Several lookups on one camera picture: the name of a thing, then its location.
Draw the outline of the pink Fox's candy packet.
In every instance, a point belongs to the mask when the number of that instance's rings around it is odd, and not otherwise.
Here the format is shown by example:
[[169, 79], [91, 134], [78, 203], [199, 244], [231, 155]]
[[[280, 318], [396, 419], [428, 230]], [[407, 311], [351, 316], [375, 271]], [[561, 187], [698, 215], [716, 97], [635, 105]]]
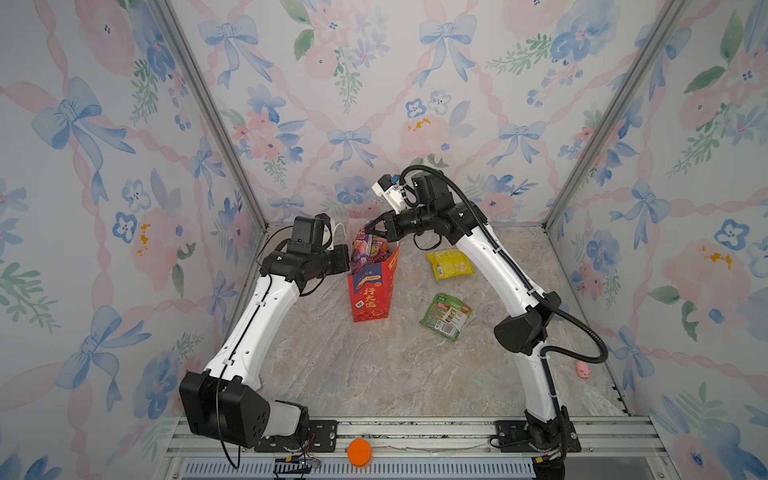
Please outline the pink Fox's candy packet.
[[353, 242], [351, 271], [355, 275], [364, 267], [386, 261], [390, 256], [387, 241], [360, 230]]

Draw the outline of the red paper gift bag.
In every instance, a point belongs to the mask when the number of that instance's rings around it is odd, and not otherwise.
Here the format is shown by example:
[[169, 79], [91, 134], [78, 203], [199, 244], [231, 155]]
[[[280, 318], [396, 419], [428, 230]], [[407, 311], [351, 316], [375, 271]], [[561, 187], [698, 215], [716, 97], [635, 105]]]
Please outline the red paper gift bag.
[[389, 258], [378, 264], [364, 267], [353, 275], [351, 254], [353, 242], [367, 221], [350, 219], [334, 224], [334, 243], [344, 240], [350, 254], [350, 269], [347, 276], [347, 290], [352, 319], [355, 323], [386, 319], [389, 316], [394, 292], [395, 276], [400, 257], [400, 242], [387, 241]]

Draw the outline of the yellow snack packet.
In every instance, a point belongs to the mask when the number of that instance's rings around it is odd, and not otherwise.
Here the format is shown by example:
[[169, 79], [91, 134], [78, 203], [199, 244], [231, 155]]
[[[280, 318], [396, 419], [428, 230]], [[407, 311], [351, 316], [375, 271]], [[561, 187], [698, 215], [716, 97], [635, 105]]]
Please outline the yellow snack packet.
[[436, 280], [472, 275], [474, 268], [470, 259], [458, 249], [434, 251], [427, 254]]

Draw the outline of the small green packet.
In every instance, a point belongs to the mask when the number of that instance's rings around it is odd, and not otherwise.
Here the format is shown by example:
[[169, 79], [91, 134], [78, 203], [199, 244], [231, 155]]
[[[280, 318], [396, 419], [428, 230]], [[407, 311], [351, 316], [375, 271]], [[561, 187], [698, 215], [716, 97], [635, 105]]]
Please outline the small green packet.
[[446, 339], [457, 341], [468, 324], [472, 312], [472, 308], [460, 299], [438, 293], [420, 320], [420, 324]]

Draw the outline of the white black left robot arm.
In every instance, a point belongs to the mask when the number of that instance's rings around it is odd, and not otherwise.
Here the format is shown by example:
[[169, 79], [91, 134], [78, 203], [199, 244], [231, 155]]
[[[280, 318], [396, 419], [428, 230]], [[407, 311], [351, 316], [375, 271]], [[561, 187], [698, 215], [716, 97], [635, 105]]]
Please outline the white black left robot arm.
[[282, 321], [306, 284], [349, 269], [344, 244], [323, 251], [273, 251], [266, 257], [249, 304], [228, 339], [202, 372], [188, 372], [180, 382], [193, 434], [258, 451], [306, 447], [308, 408], [262, 397], [260, 372]]

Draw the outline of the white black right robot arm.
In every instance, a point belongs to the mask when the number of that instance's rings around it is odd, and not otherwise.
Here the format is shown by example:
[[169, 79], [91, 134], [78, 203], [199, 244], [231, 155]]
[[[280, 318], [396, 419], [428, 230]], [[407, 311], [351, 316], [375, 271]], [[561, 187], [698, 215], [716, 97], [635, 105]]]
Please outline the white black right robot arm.
[[426, 206], [393, 210], [368, 222], [366, 233], [399, 241], [432, 231], [465, 254], [502, 300], [507, 316], [494, 327], [498, 343], [514, 356], [525, 393], [523, 437], [533, 449], [551, 451], [568, 437], [546, 355], [546, 327], [560, 297], [545, 292], [514, 265], [485, 217], [473, 206], [454, 205], [442, 212]]

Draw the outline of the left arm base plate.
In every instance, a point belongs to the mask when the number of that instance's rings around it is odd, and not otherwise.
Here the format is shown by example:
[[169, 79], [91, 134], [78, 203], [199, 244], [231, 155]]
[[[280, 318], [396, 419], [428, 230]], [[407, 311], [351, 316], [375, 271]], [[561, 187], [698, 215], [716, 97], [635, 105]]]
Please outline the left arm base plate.
[[337, 438], [336, 420], [308, 420], [300, 422], [292, 435], [262, 438], [253, 450], [277, 454], [333, 453]]

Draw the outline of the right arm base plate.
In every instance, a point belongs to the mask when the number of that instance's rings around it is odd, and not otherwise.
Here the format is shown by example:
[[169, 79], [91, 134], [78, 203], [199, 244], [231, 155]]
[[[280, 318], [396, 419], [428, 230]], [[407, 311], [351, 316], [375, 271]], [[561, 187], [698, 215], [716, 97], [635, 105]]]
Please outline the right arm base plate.
[[568, 453], [581, 452], [579, 436], [569, 419], [548, 423], [536, 419], [498, 420], [494, 422], [495, 434], [489, 443], [504, 453], [557, 453], [562, 446], [562, 427], [565, 427]]

